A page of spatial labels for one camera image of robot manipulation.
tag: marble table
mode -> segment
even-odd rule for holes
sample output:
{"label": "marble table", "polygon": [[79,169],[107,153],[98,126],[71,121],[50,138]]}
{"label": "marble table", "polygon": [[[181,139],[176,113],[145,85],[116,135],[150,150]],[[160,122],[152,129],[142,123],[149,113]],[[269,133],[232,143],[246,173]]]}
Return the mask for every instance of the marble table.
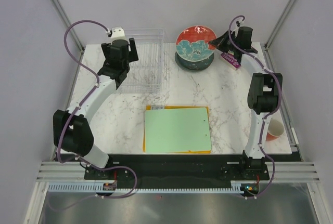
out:
{"label": "marble table", "polygon": [[[253,43],[264,61],[259,43]],[[158,93],[112,94],[93,117],[90,127],[95,144],[107,153],[143,153],[144,114],[147,105],[208,106],[212,153],[242,153],[249,136],[251,113],[247,94],[251,78],[240,68],[234,71],[215,54],[211,66],[201,72],[186,72],[174,60],[175,44],[165,44],[163,88]],[[104,61],[100,45],[87,45],[82,62],[98,71]],[[80,68],[72,103],[77,102],[95,78]],[[274,114],[282,122],[278,111]],[[286,132],[266,142],[267,153],[290,154]]]}

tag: blue flower pattern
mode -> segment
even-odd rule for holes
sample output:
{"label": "blue flower pattern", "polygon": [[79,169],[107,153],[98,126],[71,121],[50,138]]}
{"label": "blue flower pattern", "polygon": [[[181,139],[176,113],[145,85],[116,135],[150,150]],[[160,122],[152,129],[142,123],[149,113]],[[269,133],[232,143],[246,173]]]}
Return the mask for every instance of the blue flower pattern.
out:
{"label": "blue flower pattern", "polygon": [[203,60],[211,56],[214,52],[209,49],[209,44],[204,41],[196,41],[191,44],[186,40],[180,41],[176,46],[176,50],[179,56],[188,61]]}

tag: white wire rack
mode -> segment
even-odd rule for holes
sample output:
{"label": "white wire rack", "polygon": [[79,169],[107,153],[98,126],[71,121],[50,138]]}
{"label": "white wire rack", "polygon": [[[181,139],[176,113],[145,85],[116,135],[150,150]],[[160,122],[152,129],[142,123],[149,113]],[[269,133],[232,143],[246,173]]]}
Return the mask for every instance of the white wire rack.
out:
{"label": "white wire rack", "polygon": [[163,83],[164,30],[124,29],[126,37],[135,39],[139,61],[130,64],[120,93],[155,93]]}

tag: plate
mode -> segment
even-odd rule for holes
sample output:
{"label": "plate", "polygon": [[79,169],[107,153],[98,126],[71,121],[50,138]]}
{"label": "plate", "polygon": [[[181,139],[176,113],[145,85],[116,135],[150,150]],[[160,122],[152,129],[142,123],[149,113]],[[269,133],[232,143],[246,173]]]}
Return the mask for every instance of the plate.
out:
{"label": "plate", "polygon": [[209,44],[213,39],[216,39],[216,35],[208,27],[196,25],[187,28],[177,38],[177,53],[187,61],[197,62],[207,59],[215,50],[215,47]]}

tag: orange cup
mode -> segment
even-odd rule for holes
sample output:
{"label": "orange cup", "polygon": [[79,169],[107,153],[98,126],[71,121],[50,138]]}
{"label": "orange cup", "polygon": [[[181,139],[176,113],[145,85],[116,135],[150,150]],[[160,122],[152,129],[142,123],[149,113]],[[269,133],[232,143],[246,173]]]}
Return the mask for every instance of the orange cup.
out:
{"label": "orange cup", "polygon": [[285,132],[283,123],[279,120],[271,119],[270,125],[268,126],[266,141],[272,141],[279,138]]}

